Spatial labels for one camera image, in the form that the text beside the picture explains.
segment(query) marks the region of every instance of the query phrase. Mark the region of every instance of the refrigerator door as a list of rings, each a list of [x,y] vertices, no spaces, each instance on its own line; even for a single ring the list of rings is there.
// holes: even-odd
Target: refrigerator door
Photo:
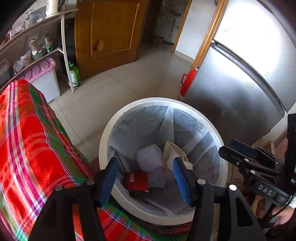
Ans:
[[[242,68],[212,44],[184,97],[212,122],[225,145],[233,139],[251,145],[284,116]]]
[[[267,9],[257,0],[229,0],[214,40],[256,69],[290,110],[296,101],[296,47]]]

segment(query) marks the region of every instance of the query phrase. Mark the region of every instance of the pink lid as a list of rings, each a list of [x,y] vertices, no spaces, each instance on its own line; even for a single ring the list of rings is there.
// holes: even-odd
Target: pink lid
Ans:
[[[19,79],[23,79],[28,81],[29,83],[32,83],[34,80],[51,71],[55,67],[56,63],[54,62],[54,60],[52,58],[47,58],[37,65],[32,66]]]

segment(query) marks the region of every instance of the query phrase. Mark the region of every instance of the green bottle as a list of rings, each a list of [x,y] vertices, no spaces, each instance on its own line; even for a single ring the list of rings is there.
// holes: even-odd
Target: green bottle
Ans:
[[[69,69],[73,87],[78,87],[81,82],[78,67],[70,63]]]

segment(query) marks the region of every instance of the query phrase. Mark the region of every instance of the red snack wrapper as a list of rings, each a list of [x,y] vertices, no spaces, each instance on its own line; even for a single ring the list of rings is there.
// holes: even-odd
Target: red snack wrapper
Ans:
[[[124,187],[128,191],[148,192],[149,185],[147,173],[141,170],[128,173],[124,182]]]

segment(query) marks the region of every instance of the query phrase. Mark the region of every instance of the screw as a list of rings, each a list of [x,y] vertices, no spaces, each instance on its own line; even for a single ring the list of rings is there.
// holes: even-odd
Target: screw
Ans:
[[[204,185],[205,184],[205,180],[204,179],[198,179],[197,183],[200,185]]]
[[[237,187],[233,184],[229,185],[229,189],[232,191],[235,191],[237,189]]]
[[[93,184],[94,184],[94,179],[88,179],[88,180],[86,181],[86,184],[87,184],[87,185],[93,185]]]
[[[61,191],[63,189],[63,186],[62,185],[58,185],[55,187],[55,190],[56,191]]]

